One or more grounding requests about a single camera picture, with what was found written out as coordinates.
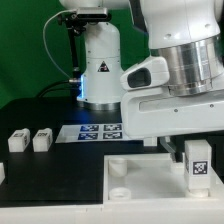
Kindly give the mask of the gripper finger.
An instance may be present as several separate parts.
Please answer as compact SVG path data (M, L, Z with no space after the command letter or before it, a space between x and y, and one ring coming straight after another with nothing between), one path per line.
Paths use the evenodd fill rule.
M169 153L174 154L176 152L176 146L170 141L169 137L160 137L159 141L163 148Z

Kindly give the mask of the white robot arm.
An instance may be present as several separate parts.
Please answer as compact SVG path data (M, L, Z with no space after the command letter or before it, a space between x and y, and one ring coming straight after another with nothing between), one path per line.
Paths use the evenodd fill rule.
M59 0L77 11L128 7L135 26L149 34L150 56L121 76L126 134L160 140L224 130L224 64L218 22L224 0Z

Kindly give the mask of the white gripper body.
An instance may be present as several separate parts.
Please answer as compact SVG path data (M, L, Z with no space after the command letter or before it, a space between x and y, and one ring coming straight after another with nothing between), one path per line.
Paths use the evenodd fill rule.
M127 92L121 102L125 133L133 139L224 130L224 91L166 97L157 90Z

